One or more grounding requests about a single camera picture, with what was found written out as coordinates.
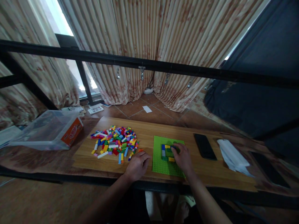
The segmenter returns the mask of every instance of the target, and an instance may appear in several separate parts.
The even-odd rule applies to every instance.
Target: curtain
[[[165,1],[59,1],[81,50],[151,60],[156,58],[162,3]],[[142,81],[140,69],[87,64],[108,104],[139,99],[154,75],[145,70]]]
[[[80,49],[217,68],[269,0],[59,0]],[[89,63],[104,100],[137,100],[151,83],[169,109],[183,111],[204,78]]]
[[[170,1],[165,9],[157,60],[218,68],[269,0]],[[156,97],[182,112],[208,81],[156,72]]]
[[[3,0],[0,4],[0,39],[59,47],[38,0]],[[58,107],[79,105],[74,78],[65,59],[11,53],[31,79]],[[0,76],[11,75],[1,64]],[[27,124],[46,110],[22,85],[0,91],[0,128]]]

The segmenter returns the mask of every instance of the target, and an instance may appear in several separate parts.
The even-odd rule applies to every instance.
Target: black cloth
[[[216,202],[232,223],[249,223],[253,216],[237,213],[231,206],[215,198]],[[145,191],[129,189],[118,203],[110,218],[110,224],[119,223],[151,223],[146,209]],[[185,224],[203,223],[196,206],[189,211]]]

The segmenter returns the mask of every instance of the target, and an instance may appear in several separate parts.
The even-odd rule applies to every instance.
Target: wooden table
[[[108,129],[111,125],[116,125],[117,127],[131,127],[137,135],[140,148],[144,149],[144,151],[151,156],[153,155],[155,135],[183,140],[190,150],[194,170],[206,186],[257,192],[255,188],[256,182],[253,178],[228,169],[217,143],[217,140],[222,138],[221,134],[218,132],[102,117],[92,130],[91,134],[95,133],[96,130]],[[204,134],[207,136],[218,161],[211,161],[201,157],[193,137],[193,133]],[[95,139],[90,139],[90,136],[87,136],[86,140],[73,156],[73,159],[75,160],[73,166],[114,173],[124,173],[128,165],[128,157],[122,165],[118,164],[118,156],[114,155],[106,155],[97,159],[91,154],[95,141]],[[152,160],[149,162],[145,177],[181,181],[184,184],[187,184],[187,182],[182,178],[152,172]]]

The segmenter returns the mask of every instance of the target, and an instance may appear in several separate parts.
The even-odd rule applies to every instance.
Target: plastic storage box
[[[13,138],[9,145],[37,150],[67,150],[82,128],[79,112],[47,110]]]

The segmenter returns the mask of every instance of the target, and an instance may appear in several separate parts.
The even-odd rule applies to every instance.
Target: smartphone
[[[194,133],[194,138],[198,147],[198,150],[200,152],[200,155],[209,160],[217,160],[217,157],[215,156],[215,153],[209,143],[208,138],[205,135],[201,134],[195,134]]]

